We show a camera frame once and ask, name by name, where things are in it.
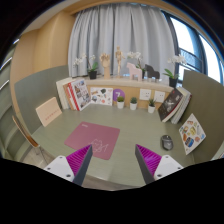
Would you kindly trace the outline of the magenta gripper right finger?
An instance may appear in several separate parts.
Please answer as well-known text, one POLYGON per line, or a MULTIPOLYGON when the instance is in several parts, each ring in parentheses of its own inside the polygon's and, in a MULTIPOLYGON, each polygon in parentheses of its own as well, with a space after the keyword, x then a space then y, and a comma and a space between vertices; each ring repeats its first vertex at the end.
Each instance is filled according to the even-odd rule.
POLYGON ((135 155, 146 184, 159 180, 183 168, 171 156, 160 156, 139 144, 135 145, 135 155))

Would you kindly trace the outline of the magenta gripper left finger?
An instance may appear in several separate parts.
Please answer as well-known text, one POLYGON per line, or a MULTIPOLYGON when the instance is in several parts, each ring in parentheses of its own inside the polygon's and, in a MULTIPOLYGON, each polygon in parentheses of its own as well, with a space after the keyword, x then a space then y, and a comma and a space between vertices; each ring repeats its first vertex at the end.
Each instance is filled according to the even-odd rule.
POLYGON ((67 157, 56 157, 44 170, 81 186, 92 155, 92 146, 87 145, 67 157))

